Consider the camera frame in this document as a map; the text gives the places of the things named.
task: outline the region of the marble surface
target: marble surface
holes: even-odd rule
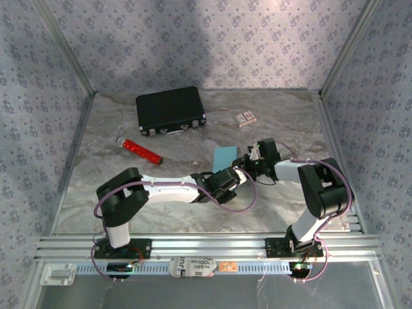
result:
[[[314,91],[202,91],[207,124],[182,133],[144,137],[138,130],[136,95],[96,95],[86,130],[76,157],[70,184],[62,204],[56,233],[92,233],[102,230],[93,217],[96,188],[128,167],[142,174],[180,177],[211,171],[217,147],[235,145],[238,154],[259,139],[273,137],[288,144],[300,158],[328,156],[314,105]],[[253,124],[239,128],[234,116],[252,110]],[[164,157],[157,166],[121,149],[116,138],[125,136]],[[281,156],[290,156],[278,146]],[[271,182],[264,176],[262,182]],[[130,231],[148,232],[284,232],[306,208],[299,184],[278,182],[257,185],[259,199],[246,213],[225,212],[209,202],[184,204],[157,203],[143,207],[130,222]],[[252,185],[236,191],[238,197],[226,206],[246,207],[253,198]],[[346,230],[346,217],[328,226]]]

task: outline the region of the label tag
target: label tag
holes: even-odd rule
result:
[[[237,272],[238,262],[220,262],[219,271],[220,272]]]
[[[217,264],[211,257],[174,257],[169,273],[175,277],[212,277]]]

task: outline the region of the red tube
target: red tube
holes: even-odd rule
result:
[[[161,156],[159,156],[158,154],[152,153],[150,150],[124,137],[119,137],[117,140],[117,144],[119,147],[126,148],[132,151],[133,153],[135,153],[136,155],[141,156],[142,158],[145,158],[146,160],[149,160],[153,164],[160,165],[163,163],[163,158]]]

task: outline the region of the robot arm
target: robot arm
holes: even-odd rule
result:
[[[161,201],[208,202],[209,198],[196,187],[207,191],[219,203],[227,203],[236,196],[234,189],[245,183],[246,179],[241,171],[231,167],[216,174],[195,173],[181,178],[141,175],[136,167],[132,167],[101,185],[97,189],[98,199],[103,199],[111,191],[127,186],[128,183],[140,182],[142,184],[128,187],[130,193],[128,195],[125,190],[111,195],[97,209],[96,215],[103,219],[111,246],[119,248],[130,242],[128,222],[144,205]]]
[[[289,226],[286,238],[292,252],[312,245],[315,231],[331,215],[342,211],[347,200],[342,181],[322,164],[282,160],[271,138],[260,140],[256,147],[249,147],[249,151],[251,154],[235,160],[232,167],[216,174],[196,173],[183,178],[153,178],[141,175],[134,167],[126,169],[100,186],[97,189],[99,200],[128,183],[141,183],[128,187],[128,196],[123,190],[111,195],[101,205],[101,212],[97,213],[98,218],[103,219],[111,246],[119,248],[130,242],[127,223],[144,205],[159,201],[208,202],[209,197],[194,185],[207,191],[220,204],[227,203],[236,197],[236,187],[247,179],[236,167],[246,171],[253,180],[264,174],[273,181],[301,183],[308,208]],[[334,159],[329,158],[324,162],[340,171]]]

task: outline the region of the small box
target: small box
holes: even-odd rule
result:
[[[236,115],[235,119],[238,122],[239,127],[243,127],[256,121],[256,117],[252,114],[251,111],[246,111],[242,114],[238,114]]]
[[[136,98],[142,135],[169,134],[206,123],[197,87],[140,95]]]

